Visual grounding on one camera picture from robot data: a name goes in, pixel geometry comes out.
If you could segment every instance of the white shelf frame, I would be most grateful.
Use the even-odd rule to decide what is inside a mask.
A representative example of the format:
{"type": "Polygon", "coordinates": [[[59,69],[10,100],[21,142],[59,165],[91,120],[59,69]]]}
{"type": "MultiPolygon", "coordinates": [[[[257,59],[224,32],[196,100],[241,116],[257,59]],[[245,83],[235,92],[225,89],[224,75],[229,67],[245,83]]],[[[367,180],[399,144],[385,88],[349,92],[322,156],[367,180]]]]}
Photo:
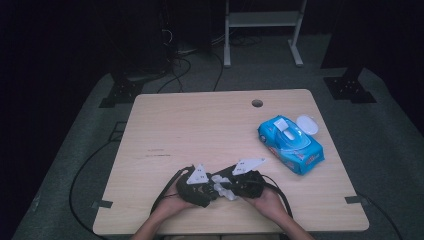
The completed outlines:
{"type": "Polygon", "coordinates": [[[302,0],[299,11],[285,12],[230,12],[230,0],[226,1],[225,7],[225,45],[224,66],[231,67],[230,51],[230,28],[232,27],[294,27],[293,37],[288,40],[290,51],[297,67],[303,66],[302,58],[297,49],[300,27],[307,0],[302,0]]]}

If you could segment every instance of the black robotic part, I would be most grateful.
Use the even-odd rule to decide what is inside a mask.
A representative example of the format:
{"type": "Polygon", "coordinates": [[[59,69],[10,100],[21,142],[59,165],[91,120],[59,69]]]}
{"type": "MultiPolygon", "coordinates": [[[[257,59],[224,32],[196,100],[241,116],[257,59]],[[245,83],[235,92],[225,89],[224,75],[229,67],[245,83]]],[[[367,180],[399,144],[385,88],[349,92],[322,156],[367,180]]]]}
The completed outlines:
{"type": "Polygon", "coordinates": [[[247,198],[258,198],[264,190],[265,179],[258,171],[249,171],[245,174],[233,176],[236,165],[225,168],[213,175],[228,178],[231,184],[221,183],[221,186],[233,191],[236,196],[247,198]]]}
{"type": "Polygon", "coordinates": [[[180,179],[178,179],[176,184],[178,194],[186,202],[197,206],[207,207],[212,200],[218,198],[219,193],[214,190],[213,182],[211,180],[207,183],[187,184],[187,180],[193,171],[194,168],[192,171],[185,173],[180,179]]]}

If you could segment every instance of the person's left hand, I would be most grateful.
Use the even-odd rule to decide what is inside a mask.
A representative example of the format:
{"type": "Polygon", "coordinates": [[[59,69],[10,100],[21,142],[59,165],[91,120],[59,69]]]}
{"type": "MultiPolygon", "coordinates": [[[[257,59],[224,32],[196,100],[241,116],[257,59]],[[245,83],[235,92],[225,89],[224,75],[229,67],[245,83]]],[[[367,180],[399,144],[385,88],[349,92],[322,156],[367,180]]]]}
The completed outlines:
{"type": "Polygon", "coordinates": [[[179,195],[176,187],[176,182],[171,185],[165,193],[164,198],[159,202],[155,211],[152,214],[159,214],[161,218],[167,219],[180,213],[182,210],[194,207],[194,204],[184,201],[179,195]]]}

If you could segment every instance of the person's right hand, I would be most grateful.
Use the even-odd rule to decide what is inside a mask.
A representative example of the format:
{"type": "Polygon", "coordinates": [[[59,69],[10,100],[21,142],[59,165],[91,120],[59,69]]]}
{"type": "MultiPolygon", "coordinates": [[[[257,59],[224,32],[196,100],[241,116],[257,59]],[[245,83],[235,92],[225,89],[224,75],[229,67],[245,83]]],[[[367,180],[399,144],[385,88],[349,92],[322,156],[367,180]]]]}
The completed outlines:
{"type": "Polygon", "coordinates": [[[280,196],[273,190],[265,187],[259,198],[243,198],[252,204],[259,213],[272,221],[276,221],[281,215],[287,215],[286,209],[281,203],[280,196]]]}
{"type": "Polygon", "coordinates": [[[259,198],[243,199],[252,204],[263,216],[276,223],[291,240],[314,239],[287,214],[280,196],[270,188],[265,187],[259,198]]]}

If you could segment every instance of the dark background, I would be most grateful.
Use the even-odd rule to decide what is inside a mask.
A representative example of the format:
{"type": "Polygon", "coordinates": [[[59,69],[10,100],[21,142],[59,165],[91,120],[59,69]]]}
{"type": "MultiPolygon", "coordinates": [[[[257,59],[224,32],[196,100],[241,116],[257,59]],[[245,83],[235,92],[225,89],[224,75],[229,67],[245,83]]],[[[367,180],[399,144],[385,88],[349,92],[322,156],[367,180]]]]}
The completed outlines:
{"type": "MultiPolygon", "coordinates": [[[[205,48],[224,30],[222,0],[99,2],[0,3],[2,237],[13,235],[82,104],[111,67],[160,68],[168,49],[152,39],[161,38],[161,28],[205,48]],[[132,12],[123,3],[140,7],[132,12]],[[134,26],[138,20],[140,28],[134,26]]],[[[233,10],[242,9],[244,1],[232,2],[233,10]]],[[[332,33],[322,67],[363,64],[384,80],[423,133],[424,9],[418,2],[309,0],[301,34],[332,33]]],[[[299,3],[247,4],[251,10],[286,10],[299,3]]]]}

